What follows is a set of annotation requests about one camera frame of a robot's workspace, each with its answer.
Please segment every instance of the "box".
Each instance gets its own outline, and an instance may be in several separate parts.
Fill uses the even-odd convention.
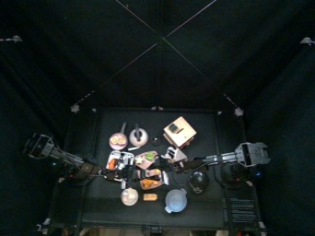
[[[164,128],[164,137],[169,144],[176,148],[183,148],[189,145],[196,134],[196,130],[187,123],[183,117],[180,117]]]

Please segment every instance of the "bread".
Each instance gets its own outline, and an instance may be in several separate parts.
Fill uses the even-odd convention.
[[[156,194],[143,194],[143,200],[144,201],[155,201],[157,199]]]

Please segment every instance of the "round plate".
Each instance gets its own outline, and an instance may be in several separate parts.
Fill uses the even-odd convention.
[[[112,144],[112,143],[111,143],[111,138],[112,138],[113,136],[116,136],[116,137],[123,137],[123,138],[125,139],[125,144],[124,144],[124,145]],[[127,147],[127,145],[128,145],[127,136],[125,136],[123,133],[115,133],[115,134],[111,135],[109,140],[108,140],[108,143],[109,143],[109,146],[111,146],[111,148],[112,148],[113,150],[123,150],[123,149]]]
[[[121,193],[121,202],[125,206],[132,206],[137,202],[137,192],[133,188],[128,188]]]

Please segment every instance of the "table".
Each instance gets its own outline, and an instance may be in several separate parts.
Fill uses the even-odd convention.
[[[105,166],[111,147],[109,136],[119,132],[123,122],[127,122],[125,135],[139,124],[149,134],[161,138],[161,144],[153,146],[151,142],[132,151],[135,155],[145,151],[165,154],[169,147],[163,138],[163,129],[179,117],[184,117],[196,130],[196,137],[191,145],[181,151],[188,159],[219,153],[228,153],[245,141],[243,118],[233,112],[212,111],[151,111],[144,109],[108,109],[96,111],[84,109],[72,116],[69,132],[64,149],[79,156],[97,161]],[[217,230],[228,227],[224,217],[224,191],[213,179],[213,169],[208,169],[211,178],[208,188],[200,195],[188,186],[188,173],[168,172],[169,185],[152,190],[141,190],[139,183],[139,201],[133,206],[124,206],[120,201],[120,184],[96,177],[85,186],[62,183],[56,186],[50,207],[53,227],[127,227],[127,228],[181,228],[189,230]],[[165,208],[165,194],[172,189],[184,188],[187,191],[187,207],[180,213],[168,214]],[[157,194],[155,202],[141,200],[144,193]]]

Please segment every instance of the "black curtain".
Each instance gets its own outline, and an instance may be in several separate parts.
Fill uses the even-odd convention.
[[[303,48],[247,109],[247,134],[269,147],[259,185],[264,223],[273,235],[313,235],[315,47]]]
[[[1,32],[13,34],[5,27]],[[22,155],[24,144],[33,132],[62,144],[71,108],[21,44],[0,42],[0,65],[0,234],[34,235],[48,216],[54,168],[50,160]]]

